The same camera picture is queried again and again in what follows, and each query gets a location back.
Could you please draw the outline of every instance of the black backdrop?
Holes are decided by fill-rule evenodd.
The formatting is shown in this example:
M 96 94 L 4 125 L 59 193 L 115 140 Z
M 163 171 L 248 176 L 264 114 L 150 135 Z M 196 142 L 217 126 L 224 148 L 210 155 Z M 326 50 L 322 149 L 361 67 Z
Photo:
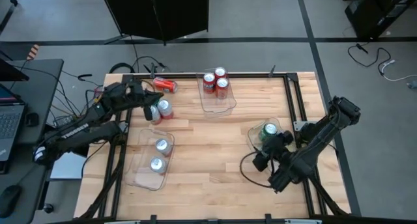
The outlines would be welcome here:
M 124 35 L 168 41 L 209 28 L 209 0 L 104 0 Z

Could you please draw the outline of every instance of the concrete floor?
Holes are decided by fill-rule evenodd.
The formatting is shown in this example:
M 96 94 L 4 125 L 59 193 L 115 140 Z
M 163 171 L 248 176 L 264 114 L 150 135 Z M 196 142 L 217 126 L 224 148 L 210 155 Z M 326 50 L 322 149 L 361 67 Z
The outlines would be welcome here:
M 354 37 L 343 12 L 346 2 L 304 1 L 314 37 Z M 103 0 L 20 0 L 20 3 L 22 6 L 13 13 L 0 41 L 105 40 L 118 35 Z M 209 33 L 189 37 L 307 37 L 297 0 L 210 0 L 209 27 Z M 384 36 L 417 36 L 416 27 L 417 8 L 413 6 Z M 407 81 L 385 80 L 376 66 L 358 66 L 347 55 L 347 48 L 353 45 L 318 43 L 317 47 L 330 93 L 345 96 L 362 109 L 360 123 L 342 133 L 360 211 L 368 217 L 417 219 L 414 191 L 417 187 L 414 176 L 417 174 L 414 163 L 417 92 L 406 87 Z M 386 48 L 397 61 L 387 68 L 387 75 L 396 78 L 417 74 L 415 42 L 372 43 L 366 46 L 369 55 L 356 50 L 352 53 L 364 63 L 370 63 L 378 47 Z M 27 48 L 22 48 L 21 54 L 16 48 L 6 48 L 13 55 L 23 59 L 26 56 Z M 215 66 L 230 71 L 269 71 L 273 65 L 276 71 L 316 71 L 307 42 L 168 44 L 166 47 L 152 44 L 136 45 L 136 49 L 138 55 L 152 55 L 175 72 Z M 133 63 L 135 53 L 131 45 L 41 46 L 36 58 L 64 59 L 65 71 L 76 75 L 90 73 L 93 81 L 101 83 L 114 64 Z M 61 75 L 61 81 L 68 97 L 82 108 L 85 103 L 79 97 L 93 85 L 66 74 Z M 58 207 L 56 213 L 36 213 L 33 223 L 70 219 L 78 189 L 79 181 L 51 183 L 47 202 Z

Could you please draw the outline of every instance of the soda can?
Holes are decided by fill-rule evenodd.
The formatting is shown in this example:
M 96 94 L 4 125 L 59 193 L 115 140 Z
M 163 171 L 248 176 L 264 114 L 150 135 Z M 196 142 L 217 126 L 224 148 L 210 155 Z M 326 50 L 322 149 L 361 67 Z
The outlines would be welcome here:
M 163 119 L 172 119 L 174 117 L 172 105 L 168 102 L 168 100 L 160 100 L 158 103 L 158 110 Z
M 155 148 L 158 152 L 162 153 L 165 157 L 169 157 L 172 152 L 172 144 L 166 139 L 158 139 L 155 142 Z
M 149 165 L 152 171 L 158 173 L 160 175 L 164 175 L 167 171 L 167 163 L 164 161 L 163 158 L 153 157 L 151 160 L 151 164 Z
M 229 89 L 229 80 L 225 78 L 220 78 L 217 80 L 216 84 L 216 96 L 219 99 L 225 99 L 227 97 L 227 92 Z
M 203 77 L 203 89 L 204 92 L 207 94 L 211 94 L 214 92 L 216 87 L 216 78 L 214 77 L 213 73 L 206 73 Z
M 175 81 L 171 81 L 162 77 L 156 77 L 153 80 L 155 88 L 163 90 L 164 92 L 175 93 L 178 85 Z
M 161 114 L 156 106 L 151 106 L 152 120 L 151 124 L 157 125 L 162 122 Z
M 226 69 L 222 67 L 218 67 L 214 71 L 214 76 L 216 77 L 216 80 L 219 80 L 220 78 L 226 78 L 227 72 Z
M 265 142 L 266 140 L 270 139 L 273 135 L 277 132 L 277 127 L 273 123 L 266 123 L 262 126 L 261 131 L 259 132 L 259 140 L 261 142 Z

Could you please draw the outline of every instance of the green soda can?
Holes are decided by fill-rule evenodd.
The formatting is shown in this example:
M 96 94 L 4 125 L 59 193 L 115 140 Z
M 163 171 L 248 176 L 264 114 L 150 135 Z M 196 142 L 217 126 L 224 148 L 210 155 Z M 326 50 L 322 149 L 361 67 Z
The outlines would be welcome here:
M 273 123 L 266 123 L 263 125 L 262 130 L 259 132 L 259 140 L 261 142 L 265 142 L 271 136 L 275 135 L 277 132 L 276 125 Z

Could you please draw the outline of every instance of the butcher block tabletop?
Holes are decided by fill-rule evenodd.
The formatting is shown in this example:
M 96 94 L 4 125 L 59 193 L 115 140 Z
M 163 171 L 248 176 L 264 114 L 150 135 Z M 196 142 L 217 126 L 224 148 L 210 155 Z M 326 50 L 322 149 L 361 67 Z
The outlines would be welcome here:
M 313 72 L 299 72 L 299 83 L 308 120 L 319 120 L 324 105 Z M 108 74 L 104 85 L 120 82 L 122 74 Z M 201 107 L 197 80 L 175 79 L 178 91 L 166 94 L 174 118 L 153 126 L 144 119 L 142 108 L 133 110 L 128 135 L 124 173 L 129 169 L 139 147 L 139 133 L 144 128 L 168 132 L 175 137 L 175 151 L 169 163 L 164 186 L 158 191 L 130 186 L 122 181 L 117 219 L 263 219 L 308 217 L 302 184 L 289 184 L 279 194 L 248 182 L 239 172 L 239 162 L 251 152 L 248 130 L 270 118 L 279 120 L 284 130 L 292 131 L 283 78 L 232 78 L 230 84 L 237 102 L 233 112 L 208 119 Z M 291 85 L 298 119 L 300 113 Z M 89 155 L 99 145 L 91 145 Z M 74 217 L 84 213 L 103 186 L 109 147 L 104 146 L 86 164 Z M 115 164 L 119 148 L 115 153 Z M 335 150 L 326 147 L 319 156 L 322 185 L 340 207 L 350 212 Z M 243 170 L 248 177 L 268 185 L 268 172 L 257 172 L 251 160 Z M 316 213 L 316 192 L 310 184 Z M 106 216 L 110 215 L 113 189 L 108 195 Z

